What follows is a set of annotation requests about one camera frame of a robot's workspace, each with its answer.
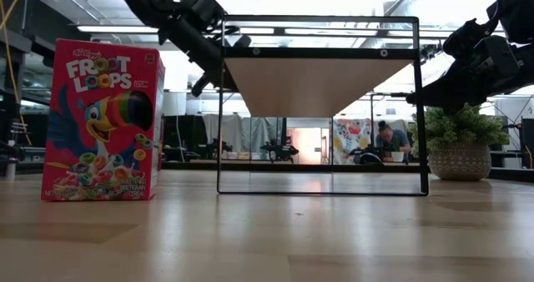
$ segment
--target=black frame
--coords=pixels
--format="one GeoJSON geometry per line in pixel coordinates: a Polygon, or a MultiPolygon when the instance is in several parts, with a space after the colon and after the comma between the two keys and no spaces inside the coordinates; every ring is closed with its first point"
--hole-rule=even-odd
{"type": "MultiPolygon", "coordinates": [[[[293,194],[293,195],[387,195],[387,196],[427,196],[429,194],[429,169],[426,160],[425,114],[423,106],[421,59],[419,53],[419,18],[416,17],[335,17],[335,16],[278,16],[278,15],[227,15],[222,22],[222,38],[226,22],[351,22],[351,23],[410,23],[413,32],[412,49],[382,49],[382,48],[227,48],[221,46],[221,86],[224,88],[224,59],[225,58],[373,58],[373,59],[406,59],[413,61],[416,91],[416,112],[418,139],[420,140],[419,167],[402,167],[403,169],[387,169],[382,166],[351,166],[351,165],[272,165],[272,164],[223,164],[222,156],[222,122],[224,91],[219,90],[219,153],[217,154],[217,192],[219,194],[293,194]],[[339,192],[280,192],[280,191],[222,191],[220,177],[222,170],[246,170],[250,172],[322,172],[322,173],[406,173],[420,174],[421,190],[417,193],[339,193],[339,192]]],[[[330,152],[333,129],[330,129],[330,152]]]]}

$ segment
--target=yellow cable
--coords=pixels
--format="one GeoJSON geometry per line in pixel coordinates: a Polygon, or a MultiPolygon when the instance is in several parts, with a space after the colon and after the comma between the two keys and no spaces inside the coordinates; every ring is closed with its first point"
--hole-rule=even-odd
{"type": "Polygon", "coordinates": [[[531,169],[532,169],[532,153],[531,153],[531,150],[528,149],[528,147],[527,147],[526,145],[525,145],[525,149],[526,149],[526,151],[528,152],[528,156],[529,156],[530,159],[531,159],[531,169]]]}
{"type": "MultiPolygon", "coordinates": [[[[13,92],[15,94],[15,101],[18,104],[20,104],[20,98],[18,97],[17,83],[15,82],[15,74],[14,74],[14,71],[13,71],[13,61],[11,59],[11,50],[9,49],[8,30],[6,28],[4,28],[6,23],[8,22],[9,16],[11,16],[11,12],[13,11],[13,9],[14,9],[14,7],[15,7],[15,5],[17,3],[18,3],[18,0],[13,0],[13,3],[11,4],[11,7],[9,7],[9,9],[8,9],[8,13],[6,14],[5,9],[3,7],[3,0],[0,0],[0,9],[2,10],[2,18],[3,18],[2,24],[0,24],[0,29],[3,29],[3,35],[4,35],[4,38],[5,38],[6,54],[8,55],[9,73],[11,75],[11,82],[13,84],[13,92]]],[[[30,138],[28,136],[28,130],[26,128],[26,123],[24,122],[24,117],[20,113],[20,110],[19,110],[18,113],[20,115],[20,121],[23,124],[24,135],[26,136],[26,140],[28,141],[28,145],[29,146],[33,146],[32,145],[32,140],[30,140],[30,138]]]]}

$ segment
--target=green plant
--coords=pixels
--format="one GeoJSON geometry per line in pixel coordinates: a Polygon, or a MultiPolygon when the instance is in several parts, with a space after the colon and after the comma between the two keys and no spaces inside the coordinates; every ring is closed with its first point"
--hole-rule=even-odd
{"type": "MultiPolygon", "coordinates": [[[[482,142],[487,145],[508,144],[508,134],[502,132],[498,117],[479,114],[480,106],[466,104],[458,113],[448,114],[441,108],[428,108],[425,112],[426,148],[431,153],[451,143],[482,142]]],[[[409,131],[413,134],[414,155],[419,153],[417,124],[409,131]]]]}

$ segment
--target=wooden floor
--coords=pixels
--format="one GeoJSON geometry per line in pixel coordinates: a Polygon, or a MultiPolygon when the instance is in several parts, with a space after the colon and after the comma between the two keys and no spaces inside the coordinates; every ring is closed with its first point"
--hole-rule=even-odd
{"type": "MultiPolygon", "coordinates": [[[[225,179],[270,181],[249,177],[225,179]]],[[[1,281],[534,281],[529,184],[434,180],[419,198],[217,195],[213,172],[163,171],[150,202],[47,203],[40,179],[0,182],[1,281]]],[[[328,188],[323,179],[295,187],[328,188]]],[[[341,184],[382,179],[419,183],[341,184]]]]}

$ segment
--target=kellogg's logo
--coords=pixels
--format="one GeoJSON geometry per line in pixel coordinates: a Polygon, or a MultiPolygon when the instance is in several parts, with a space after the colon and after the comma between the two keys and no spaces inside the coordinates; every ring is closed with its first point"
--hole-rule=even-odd
{"type": "Polygon", "coordinates": [[[98,59],[100,57],[102,57],[102,53],[101,52],[91,52],[90,49],[84,49],[84,48],[79,48],[79,49],[75,49],[73,51],[73,56],[75,57],[86,57],[86,58],[90,58],[91,60],[94,60],[94,59],[98,59]]]}

